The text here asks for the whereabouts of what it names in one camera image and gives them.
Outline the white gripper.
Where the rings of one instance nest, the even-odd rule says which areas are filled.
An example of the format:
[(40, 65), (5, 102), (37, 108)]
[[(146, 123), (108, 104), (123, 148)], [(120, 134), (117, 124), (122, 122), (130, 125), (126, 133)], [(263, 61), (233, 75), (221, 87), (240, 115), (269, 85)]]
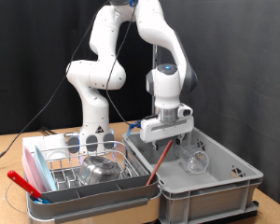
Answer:
[(194, 127), (193, 116), (185, 116), (171, 124), (161, 123), (158, 119), (145, 119), (141, 121), (140, 138), (143, 142), (152, 142), (155, 151), (159, 150), (156, 141), (178, 135), (177, 145), (184, 142), (185, 133), (191, 132)]

